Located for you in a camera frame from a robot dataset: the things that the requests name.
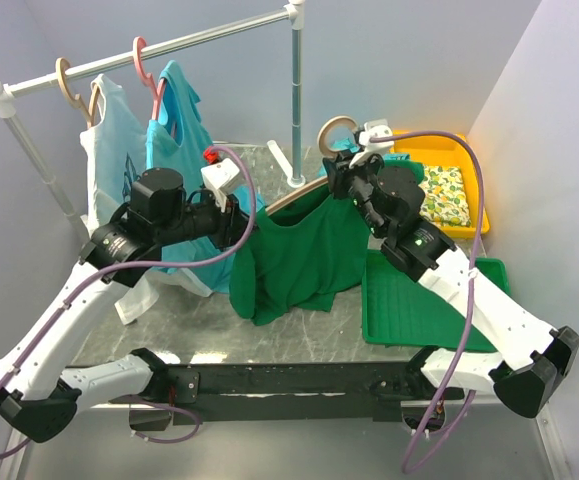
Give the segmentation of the green plastic tray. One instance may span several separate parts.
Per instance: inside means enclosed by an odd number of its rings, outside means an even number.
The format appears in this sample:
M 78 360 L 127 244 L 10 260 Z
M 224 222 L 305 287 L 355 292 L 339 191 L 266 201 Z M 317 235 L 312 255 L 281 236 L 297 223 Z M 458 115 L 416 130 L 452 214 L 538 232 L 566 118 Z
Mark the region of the green plastic tray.
M 376 251 L 367 253 L 362 333 L 369 344 L 457 348 L 465 320 L 449 304 L 411 282 Z

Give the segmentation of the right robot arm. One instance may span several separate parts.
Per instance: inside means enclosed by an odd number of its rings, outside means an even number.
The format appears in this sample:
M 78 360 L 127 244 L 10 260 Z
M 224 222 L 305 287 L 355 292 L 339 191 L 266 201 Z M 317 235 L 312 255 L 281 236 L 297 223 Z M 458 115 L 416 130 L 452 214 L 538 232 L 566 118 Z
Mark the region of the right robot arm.
M 406 167 L 385 165 L 373 154 L 353 163 L 349 152 L 323 161 L 328 188 L 349 199 L 387 261 L 412 282 L 458 312 L 495 348 L 467 353 L 428 347 L 406 378 L 408 390 L 426 399 L 448 386 L 495 395 L 514 413 L 534 418 L 568 376 L 579 335 L 537 318 L 471 265 L 468 256 L 420 213 L 424 192 Z

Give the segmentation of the green t shirt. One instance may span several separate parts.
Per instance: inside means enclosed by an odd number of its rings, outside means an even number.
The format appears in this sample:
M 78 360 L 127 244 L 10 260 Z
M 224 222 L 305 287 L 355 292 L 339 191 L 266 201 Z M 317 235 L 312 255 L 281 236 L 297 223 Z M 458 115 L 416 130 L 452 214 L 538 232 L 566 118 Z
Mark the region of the green t shirt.
M 233 261 L 232 308 L 256 326 L 292 308 L 330 311 L 337 293 L 360 284 L 368 237 L 352 201 L 325 187 L 272 214 L 261 210 Z

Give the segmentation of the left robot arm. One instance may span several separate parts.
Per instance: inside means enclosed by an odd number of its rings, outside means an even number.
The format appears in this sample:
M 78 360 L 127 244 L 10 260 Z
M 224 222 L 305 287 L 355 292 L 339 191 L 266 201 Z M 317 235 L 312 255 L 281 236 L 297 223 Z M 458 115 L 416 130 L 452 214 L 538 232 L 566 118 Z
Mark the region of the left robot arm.
M 128 199 L 98 227 L 81 251 L 59 295 L 25 337 L 0 359 L 0 416 L 28 440 L 44 443 L 79 413 L 121 397 L 154 402 L 176 379 L 147 348 L 98 366 L 69 363 L 103 313 L 151 268 L 165 266 L 164 247 L 207 237 L 228 258 L 251 234 L 255 215 L 240 210 L 234 190 L 250 173 L 232 158 L 201 170 L 200 201 L 186 193 L 182 175 L 169 168 L 146 170 Z

